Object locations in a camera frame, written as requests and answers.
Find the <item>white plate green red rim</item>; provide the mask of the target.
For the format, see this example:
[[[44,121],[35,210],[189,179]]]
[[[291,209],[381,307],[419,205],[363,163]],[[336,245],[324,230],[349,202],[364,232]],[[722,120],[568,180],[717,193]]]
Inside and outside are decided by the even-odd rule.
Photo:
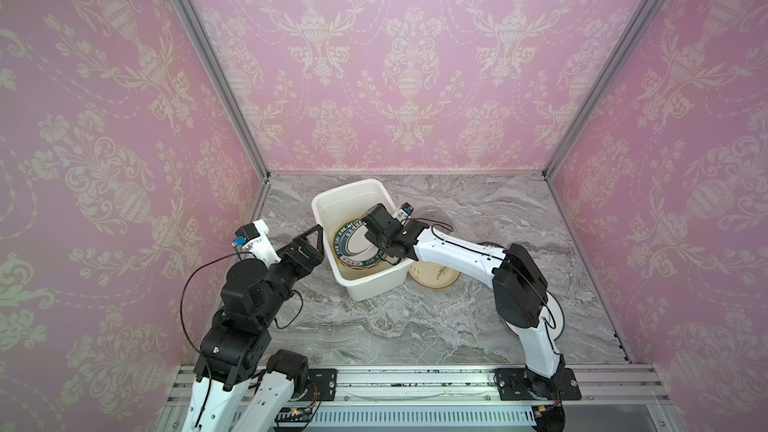
[[[368,270],[383,262],[386,254],[366,238],[366,233],[360,219],[343,224],[332,241],[336,261],[351,270]]]

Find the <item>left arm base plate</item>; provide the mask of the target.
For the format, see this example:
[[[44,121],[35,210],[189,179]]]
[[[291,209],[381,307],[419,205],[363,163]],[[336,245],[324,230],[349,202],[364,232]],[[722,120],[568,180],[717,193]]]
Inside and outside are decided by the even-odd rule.
[[[336,394],[338,370],[334,368],[310,368],[306,377],[299,381],[291,401],[333,401]]]

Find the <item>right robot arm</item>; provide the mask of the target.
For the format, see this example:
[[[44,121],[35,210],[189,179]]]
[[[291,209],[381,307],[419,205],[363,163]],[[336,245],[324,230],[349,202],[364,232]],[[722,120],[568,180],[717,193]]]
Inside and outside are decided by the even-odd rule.
[[[397,218],[382,204],[370,208],[362,222],[366,239],[386,255],[445,266],[489,287],[497,314],[522,345],[529,392],[544,400],[562,397],[565,359],[556,338],[565,326],[564,312],[525,247],[459,239],[435,221]]]

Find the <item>white plate blue rim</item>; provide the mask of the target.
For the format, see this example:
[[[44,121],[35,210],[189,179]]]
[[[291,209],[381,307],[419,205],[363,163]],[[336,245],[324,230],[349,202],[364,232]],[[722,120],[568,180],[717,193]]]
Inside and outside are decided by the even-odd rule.
[[[532,324],[532,320],[525,315],[525,312],[528,310],[530,298],[533,298],[533,301],[536,303],[541,302],[538,294],[533,292],[528,296],[523,296],[522,306],[511,306],[510,304],[507,304],[501,307],[496,307],[497,313],[505,322],[506,327],[516,336],[518,336],[523,329],[535,328],[535,325]],[[542,316],[539,316],[538,324],[545,324],[551,338],[557,340],[562,336],[565,330],[565,312],[559,299],[551,292],[546,293],[545,299],[546,304],[540,307],[540,312],[545,313],[546,317],[545,320],[543,320]]]

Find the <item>cream willow pattern plate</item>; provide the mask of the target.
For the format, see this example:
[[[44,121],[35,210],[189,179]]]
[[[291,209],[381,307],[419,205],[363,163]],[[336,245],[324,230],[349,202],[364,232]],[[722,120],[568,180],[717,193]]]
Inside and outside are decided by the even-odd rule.
[[[434,290],[450,287],[460,277],[460,273],[450,267],[424,261],[413,262],[408,274],[419,285]]]

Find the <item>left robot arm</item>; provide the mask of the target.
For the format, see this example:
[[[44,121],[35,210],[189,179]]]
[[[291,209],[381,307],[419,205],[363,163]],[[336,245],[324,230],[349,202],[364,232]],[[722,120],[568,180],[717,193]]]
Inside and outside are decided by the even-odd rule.
[[[316,224],[276,249],[258,220],[237,229],[232,264],[220,290],[222,305],[194,346],[185,431],[301,430],[315,419],[322,389],[310,377],[306,356],[280,349],[259,365],[278,312],[298,296],[296,283],[320,265],[323,228]]]

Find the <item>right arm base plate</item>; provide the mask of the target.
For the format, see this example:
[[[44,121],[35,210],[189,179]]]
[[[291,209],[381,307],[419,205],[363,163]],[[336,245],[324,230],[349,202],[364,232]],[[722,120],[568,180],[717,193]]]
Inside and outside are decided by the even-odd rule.
[[[551,378],[527,368],[498,368],[493,382],[502,401],[579,401],[582,393],[574,371],[560,367]]]

